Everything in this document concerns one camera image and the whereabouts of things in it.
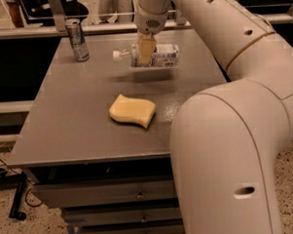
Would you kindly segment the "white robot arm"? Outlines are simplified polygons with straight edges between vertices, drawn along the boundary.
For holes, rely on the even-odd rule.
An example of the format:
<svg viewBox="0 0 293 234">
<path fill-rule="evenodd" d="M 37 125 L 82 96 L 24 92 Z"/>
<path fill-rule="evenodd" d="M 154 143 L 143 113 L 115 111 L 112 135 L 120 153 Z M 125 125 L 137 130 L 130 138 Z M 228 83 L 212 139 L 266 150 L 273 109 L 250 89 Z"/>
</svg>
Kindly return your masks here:
<svg viewBox="0 0 293 234">
<path fill-rule="evenodd" d="M 137 0 L 140 32 L 185 16 L 230 82 L 185 101 L 170 162 L 185 234 L 282 234 L 276 153 L 293 139 L 293 48 L 235 0 Z"/>
</svg>

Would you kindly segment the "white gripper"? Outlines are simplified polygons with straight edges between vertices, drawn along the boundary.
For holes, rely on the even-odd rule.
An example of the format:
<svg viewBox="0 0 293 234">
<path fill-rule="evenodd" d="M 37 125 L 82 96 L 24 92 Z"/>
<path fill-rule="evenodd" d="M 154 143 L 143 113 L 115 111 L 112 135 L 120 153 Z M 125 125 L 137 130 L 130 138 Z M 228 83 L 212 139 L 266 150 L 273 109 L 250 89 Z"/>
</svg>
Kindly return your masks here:
<svg viewBox="0 0 293 234">
<path fill-rule="evenodd" d="M 149 66 L 156 48 L 155 36 L 165 28 L 168 9 L 163 6 L 136 5 L 134 22 L 140 32 L 137 40 L 138 64 Z"/>
</svg>

